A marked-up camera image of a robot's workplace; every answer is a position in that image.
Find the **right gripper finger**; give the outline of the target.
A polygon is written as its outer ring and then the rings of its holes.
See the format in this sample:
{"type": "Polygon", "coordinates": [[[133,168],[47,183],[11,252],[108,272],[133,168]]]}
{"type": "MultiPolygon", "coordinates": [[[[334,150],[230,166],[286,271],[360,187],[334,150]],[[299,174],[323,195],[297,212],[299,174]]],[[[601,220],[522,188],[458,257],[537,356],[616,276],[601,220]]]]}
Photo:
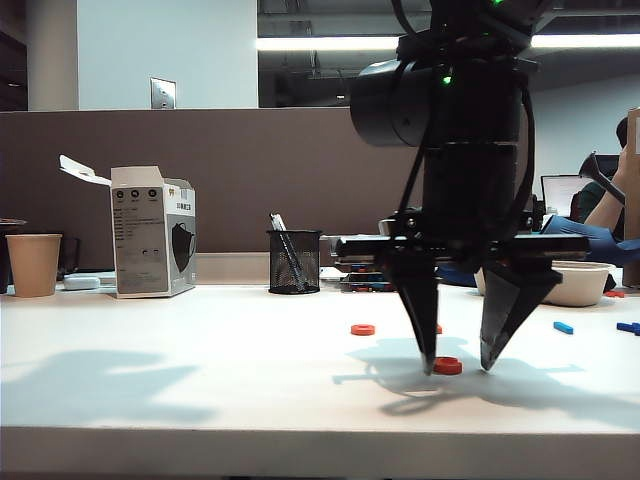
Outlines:
{"type": "Polygon", "coordinates": [[[489,371],[527,317],[562,282],[550,260],[512,260],[483,269],[481,365],[489,371]]]}
{"type": "Polygon", "coordinates": [[[438,282],[434,274],[434,258],[424,251],[391,250],[381,257],[381,264],[411,320],[424,373],[431,375],[438,325],[438,282]]]}

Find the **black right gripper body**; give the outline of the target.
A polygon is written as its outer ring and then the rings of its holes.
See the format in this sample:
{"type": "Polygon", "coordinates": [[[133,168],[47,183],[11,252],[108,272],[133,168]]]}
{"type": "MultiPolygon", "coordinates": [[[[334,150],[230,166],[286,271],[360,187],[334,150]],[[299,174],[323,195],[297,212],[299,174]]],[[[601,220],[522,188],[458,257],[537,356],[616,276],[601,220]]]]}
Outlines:
{"type": "Polygon", "coordinates": [[[492,263],[583,258],[589,244],[580,235],[522,233],[531,176],[516,178],[516,160],[513,144],[428,150],[421,207],[401,205],[380,235],[340,237],[336,255],[367,257],[387,274],[425,274],[440,265],[474,273],[492,263]]]}

